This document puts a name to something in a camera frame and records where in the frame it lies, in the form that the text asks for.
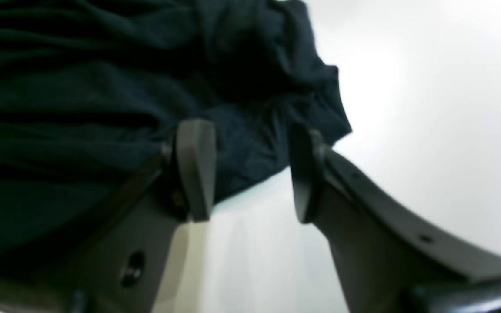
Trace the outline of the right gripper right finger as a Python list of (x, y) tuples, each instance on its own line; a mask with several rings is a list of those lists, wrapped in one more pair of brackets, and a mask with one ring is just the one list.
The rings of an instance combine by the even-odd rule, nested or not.
[(350, 313), (501, 313), (501, 256), (385, 193), (320, 133), (291, 127), (296, 215), (329, 243)]

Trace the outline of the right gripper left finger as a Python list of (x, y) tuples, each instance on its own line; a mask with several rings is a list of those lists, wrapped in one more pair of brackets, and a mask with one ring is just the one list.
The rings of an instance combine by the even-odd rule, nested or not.
[(216, 129), (180, 122), (161, 151), (64, 225), (0, 254), (4, 313), (149, 313), (176, 229), (214, 204)]

